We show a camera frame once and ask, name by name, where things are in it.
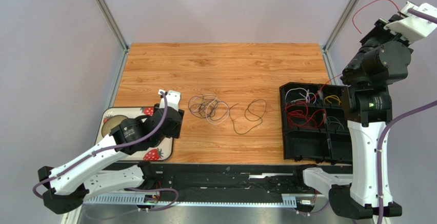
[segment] metal frame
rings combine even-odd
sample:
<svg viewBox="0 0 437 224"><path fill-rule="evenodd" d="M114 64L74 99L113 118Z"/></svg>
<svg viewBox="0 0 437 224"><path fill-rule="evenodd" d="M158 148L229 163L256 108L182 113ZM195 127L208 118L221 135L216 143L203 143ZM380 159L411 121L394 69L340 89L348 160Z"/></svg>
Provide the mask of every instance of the metal frame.
<svg viewBox="0 0 437 224"><path fill-rule="evenodd" d="M341 30L344 28L345 24L349 20L353 10L355 9L355 7L359 1L360 0L349 0L342 15L339 18L339 21L335 25L331 34L329 35L328 40L326 41L325 45L322 46L323 61L325 62L326 70L328 71L328 77L330 79L334 78L334 76L336 76L336 74L335 74L335 70L333 68L333 64L332 64L331 56L329 55L329 52L332 49L332 47L334 46L335 40L340 35ZM339 81L337 79L334 79L333 81L331 81L331 83L333 85L339 85Z"/></svg>
<svg viewBox="0 0 437 224"><path fill-rule="evenodd" d="M335 40L339 36L341 30L344 28L347 20L349 20L350 15L352 14L353 10L355 9L355 7L359 1L360 0L349 0L342 15L339 18L339 21L335 25L334 29L331 32L331 35L329 35L329 38L323 47L323 49L325 51L329 52L329 50L331 50L332 46L334 45Z"/></svg>
<svg viewBox="0 0 437 224"><path fill-rule="evenodd" d="M112 32L114 33L115 38L117 39L118 43L120 44L120 47L126 52L129 49L129 45L126 43L125 38L122 35L122 32L120 31L120 28L118 28L117 23L114 20L114 17L111 14L111 11L109 10L108 5L106 4L105 0L96 0L98 6L100 7L100 10L103 13L103 16L105 17L106 21L109 24L109 27L111 28Z"/></svg>
<svg viewBox="0 0 437 224"><path fill-rule="evenodd" d="M114 83L112 84L112 88L111 88L112 93L111 93L111 97L108 100L108 103L106 106L107 108L114 106L115 97L117 96L118 88L120 86L120 82L122 81L123 71L125 69L126 60L127 60L128 55L129 55L129 49L124 51L123 58L120 61L120 65L118 67L118 72L117 72L117 77L115 78Z"/></svg>

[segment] tray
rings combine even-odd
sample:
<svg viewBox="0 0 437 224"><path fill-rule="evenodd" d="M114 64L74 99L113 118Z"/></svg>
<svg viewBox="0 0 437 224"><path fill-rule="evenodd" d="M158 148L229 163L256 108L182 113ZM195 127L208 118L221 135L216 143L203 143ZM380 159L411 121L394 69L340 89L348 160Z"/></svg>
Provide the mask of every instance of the tray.
<svg viewBox="0 0 437 224"><path fill-rule="evenodd" d="M327 161L331 164L352 164L352 143L347 120L344 118L344 111L340 102L334 98L327 99L331 103L325 102L325 97L329 95L336 95L341 98L344 87L325 85L319 92L321 87L322 85L311 83L287 83L279 88L284 159L300 161L305 158L315 160L316 163ZM300 95L300 89L292 90L296 88L303 88L314 94L319 92L315 103L312 100L308 104L297 103L293 106L287 106L293 100L304 98ZM299 110L305 114L308 110L308 114L311 116L320 109L324 109L326 115L323 112L318 112L313 117L317 124L324 121L318 128L307 127L306 120L303 118L292 117L291 119L294 124L305 125L304 127L293 126L288 123L287 111Z"/></svg>

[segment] red wire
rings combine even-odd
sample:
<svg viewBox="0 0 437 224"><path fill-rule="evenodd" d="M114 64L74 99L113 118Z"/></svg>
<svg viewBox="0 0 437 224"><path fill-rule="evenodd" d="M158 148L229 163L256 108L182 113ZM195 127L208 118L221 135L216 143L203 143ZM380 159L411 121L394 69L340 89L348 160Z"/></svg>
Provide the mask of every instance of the red wire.
<svg viewBox="0 0 437 224"><path fill-rule="evenodd" d="M368 3L368 4L366 4L365 6L361 7L359 10L357 10L357 11L355 12L355 14L353 15L353 17L352 17L352 24L353 24L353 26L358 30L359 33L362 34L362 32L361 32L361 31L358 29L358 27L355 25L355 21L354 21L354 19L355 19L356 14L358 14L358 12L360 12L362 9L366 8L367 6L373 4L373 3L377 2L377 1L380 1L380 0L374 0L374 1L372 1L372 2L370 2L370 3ZM392 4L394 4L394 5L396 6L396 9L399 11L399 7L396 5L395 2L393 2L393 0L387 0L387 1L390 1Z"/></svg>
<svg viewBox="0 0 437 224"><path fill-rule="evenodd" d="M328 84L331 82L331 80L339 77L341 74L333 77L332 79L328 80L326 83L324 83L322 85L322 87L320 87L320 89L317 91L317 93L315 94L315 96L313 96L313 98L310 99L310 102L320 93L320 91ZM292 111L288 111L287 109L292 107L292 106L296 106L296 105L305 105L306 108L306 113L304 114L303 110L292 110ZM296 101L293 104L289 104L285 107L285 110L287 112L287 122L288 122L288 126L289 127L305 127L305 128L319 128L321 125L323 125L323 123L325 122L325 116L326 111L324 109L319 109L313 112L313 114L309 116L309 110L308 110L308 105L305 101ZM317 121L314 119L314 116L317 112L323 112L325 113L325 116L323 117L322 121L320 121L320 123L318 124ZM299 118L299 119L304 119L305 123L303 124L297 124L296 122L293 121L292 118Z"/></svg>

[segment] yellow wire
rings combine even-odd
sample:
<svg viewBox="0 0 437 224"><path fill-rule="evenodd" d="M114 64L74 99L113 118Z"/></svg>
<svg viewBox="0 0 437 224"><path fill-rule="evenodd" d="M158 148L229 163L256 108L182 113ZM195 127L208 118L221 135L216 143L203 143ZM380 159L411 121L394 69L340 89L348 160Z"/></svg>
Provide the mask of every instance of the yellow wire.
<svg viewBox="0 0 437 224"><path fill-rule="evenodd" d="M342 104L342 102L340 101L340 98L337 95L329 95L329 96L325 97L325 99L324 99L325 103L329 102L331 104L332 102L329 101L328 98L332 98L334 100L337 100L339 102L339 105Z"/></svg>

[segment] round object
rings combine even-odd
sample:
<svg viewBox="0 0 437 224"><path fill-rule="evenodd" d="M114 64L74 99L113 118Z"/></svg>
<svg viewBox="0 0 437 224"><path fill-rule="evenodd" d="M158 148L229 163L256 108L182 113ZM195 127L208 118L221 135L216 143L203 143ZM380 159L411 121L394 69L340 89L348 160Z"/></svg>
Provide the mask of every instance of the round object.
<svg viewBox="0 0 437 224"><path fill-rule="evenodd" d="M387 92L380 92L376 95L367 96L369 104L368 111L372 110L388 110L391 108L391 98Z"/></svg>
<svg viewBox="0 0 437 224"><path fill-rule="evenodd" d="M109 118L102 126L102 137L108 135L111 132L111 129L118 126L125 119L127 119L127 116L124 115L115 115Z"/></svg>
<svg viewBox="0 0 437 224"><path fill-rule="evenodd" d="M127 143L140 139L147 135L144 132L143 123L140 120L128 118L120 123L120 129Z"/></svg>

